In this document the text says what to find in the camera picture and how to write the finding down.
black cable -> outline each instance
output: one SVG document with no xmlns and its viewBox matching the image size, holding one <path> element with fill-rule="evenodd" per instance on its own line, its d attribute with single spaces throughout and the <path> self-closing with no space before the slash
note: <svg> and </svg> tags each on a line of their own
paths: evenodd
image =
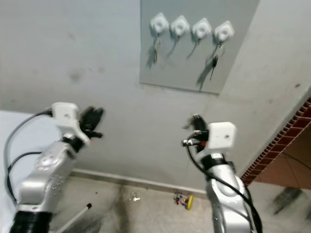
<svg viewBox="0 0 311 233">
<path fill-rule="evenodd" d="M 297 162 L 301 163 L 303 166 L 305 166 L 306 168 L 308 168 L 309 170 L 311 170 L 311 167 L 309 167 L 308 165 L 306 165 L 305 163 L 301 162 L 299 159 L 296 159 L 295 157 L 289 155 L 288 153 L 284 153 L 283 154 L 287 155 L 288 157 L 291 157 L 292 159 L 295 159 Z"/>
<path fill-rule="evenodd" d="M 223 181 L 222 179 L 214 176 L 214 174 L 212 174 L 211 172 L 205 171 L 197 162 L 196 160 L 193 158 L 192 153 L 190 151 L 189 146 L 186 146 L 187 148 L 187 152 L 188 152 L 188 156 L 190 158 L 190 160 L 192 161 L 192 163 L 202 172 L 204 173 L 207 177 L 209 177 L 210 179 L 215 179 L 216 181 L 222 183 L 223 185 L 231 188 L 236 194 L 238 194 L 250 207 L 251 212 L 252 212 L 252 216 L 253 216 L 253 220 L 254 220 L 254 224 L 256 227 L 256 230 L 258 233 L 262 233 L 262 222 L 260 219 L 260 216 L 256 210 L 256 208 L 253 205 L 252 200 L 249 200 L 245 195 L 243 195 L 238 189 L 236 189 L 235 187 L 233 187 L 232 185 L 230 185 L 229 183 Z"/>
<path fill-rule="evenodd" d="M 4 150 L 3 150 L 3 163 L 4 163 L 4 172 L 5 172 L 5 177 L 9 177 L 9 172 L 8 172 L 8 169 L 9 169 L 9 154 L 10 154 L 10 146 L 11 146 L 11 140 L 14 136 L 14 134 L 23 126 L 25 125 L 28 121 L 38 117 L 38 116 L 41 116 L 41 115 L 49 115 L 51 116 L 52 115 L 52 110 L 49 108 L 47 110 L 44 110 L 40 113 L 37 113 L 37 114 L 34 114 L 32 115 L 31 117 L 25 119 L 24 121 L 22 121 L 20 124 L 18 124 L 15 129 L 13 129 L 13 131 L 9 134 L 8 138 L 6 139 L 5 141 L 5 144 L 4 144 Z M 16 202 L 16 199 L 14 196 L 11 196 L 11 199 Z"/>
<path fill-rule="evenodd" d="M 8 174 L 6 176 L 6 185 L 7 185 L 8 191 L 11 195 L 11 198 L 15 201 L 15 203 L 16 203 L 17 199 L 14 196 L 14 192 L 13 192 L 12 184 L 11 184 L 11 180 L 10 180 L 10 172 L 11 172 L 13 166 L 17 163 L 18 160 L 20 160 L 21 158 L 23 158 L 27 155 L 41 154 L 41 153 L 42 153 L 41 151 L 32 151 L 32 152 L 23 153 L 20 156 L 18 156 L 17 158 L 15 158 L 14 161 L 11 163 L 11 165 L 8 167 Z"/>
</svg>

gray wall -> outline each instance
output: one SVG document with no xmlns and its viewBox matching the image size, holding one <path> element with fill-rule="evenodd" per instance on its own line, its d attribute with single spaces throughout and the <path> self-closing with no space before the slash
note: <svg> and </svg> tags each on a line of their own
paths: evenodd
<svg viewBox="0 0 311 233">
<path fill-rule="evenodd" d="M 232 121 L 231 158 L 243 172 L 309 91 L 311 2 L 260 1 L 219 96 L 138 83 L 139 4 L 0 0 L 1 108 L 103 106 L 105 139 L 84 150 L 78 167 L 193 188 L 204 179 L 180 147 L 186 119 Z"/>
</svg>

dirty floor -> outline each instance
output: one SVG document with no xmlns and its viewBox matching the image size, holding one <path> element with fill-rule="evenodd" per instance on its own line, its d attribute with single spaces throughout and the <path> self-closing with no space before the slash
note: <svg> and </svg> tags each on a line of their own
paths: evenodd
<svg viewBox="0 0 311 233">
<path fill-rule="evenodd" d="M 257 183 L 250 185 L 265 233 L 311 232 L 310 191 Z M 129 201 L 132 192 L 139 201 Z M 62 226 L 86 204 L 93 207 L 66 233 L 213 233 L 211 207 L 194 199 L 193 208 L 175 205 L 173 193 L 70 177 L 51 224 Z"/>
</svg>

baseboard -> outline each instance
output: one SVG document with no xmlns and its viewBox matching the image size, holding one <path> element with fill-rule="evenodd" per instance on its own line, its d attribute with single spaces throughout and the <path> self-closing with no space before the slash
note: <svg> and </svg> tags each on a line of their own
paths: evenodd
<svg viewBox="0 0 311 233">
<path fill-rule="evenodd" d="M 166 184 L 166 183 L 158 183 L 158 182 L 153 182 L 153 181 L 147 181 L 147 180 L 142 180 L 142 179 L 137 179 L 137 178 L 132 178 L 132 177 L 125 177 L 125 176 L 120 176 L 120 175 L 97 172 L 97 171 L 74 169 L 73 172 L 71 173 L 71 176 L 118 183 L 118 184 L 123 184 L 123 185 L 131 185 L 131 186 L 136 186 L 136 187 L 143 187 L 143 188 L 170 192 L 170 193 L 182 193 L 184 195 L 194 195 L 195 197 L 202 198 L 202 199 L 206 198 L 205 190 L 187 188 L 187 187 L 176 186 L 176 185 L 171 185 L 171 184 Z"/>
</svg>

yellow object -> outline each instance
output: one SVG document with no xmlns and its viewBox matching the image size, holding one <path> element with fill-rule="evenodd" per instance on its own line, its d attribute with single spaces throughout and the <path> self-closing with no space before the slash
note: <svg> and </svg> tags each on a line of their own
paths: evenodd
<svg viewBox="0 0 311 233">
<path fill-rule="evenodd" d="M 193 195 L 190 195 L 190 196 L 189 196 L 188 205 L 187 205 L 187 210 L 191 209 L 192 201 L 193 201 Z"/>
</svg>

